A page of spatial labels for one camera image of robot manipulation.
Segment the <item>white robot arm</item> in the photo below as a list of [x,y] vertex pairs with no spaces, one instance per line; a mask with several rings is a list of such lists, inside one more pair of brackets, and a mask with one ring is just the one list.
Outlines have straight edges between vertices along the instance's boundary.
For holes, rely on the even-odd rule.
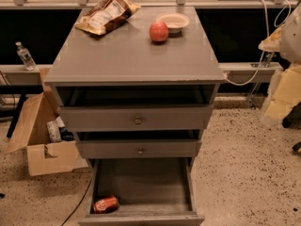
[[262,106],[262,123],[276,126],[301,103],[301,5],[293,10],[284,24],[261,41],[259,49],[279,52],[290,62],[288,69],[276,71],[272,76]]

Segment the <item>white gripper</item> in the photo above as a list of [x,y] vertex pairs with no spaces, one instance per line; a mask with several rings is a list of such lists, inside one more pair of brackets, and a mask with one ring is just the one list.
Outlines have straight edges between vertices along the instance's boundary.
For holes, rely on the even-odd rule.
[[[258,48],[264,52],[279,52],[283,26],[262,40]],[[268,96],[261,108],[264,125],[280,125],[301,103],[301,65],[292,63],[285,71],[276,71],[271,79]]]

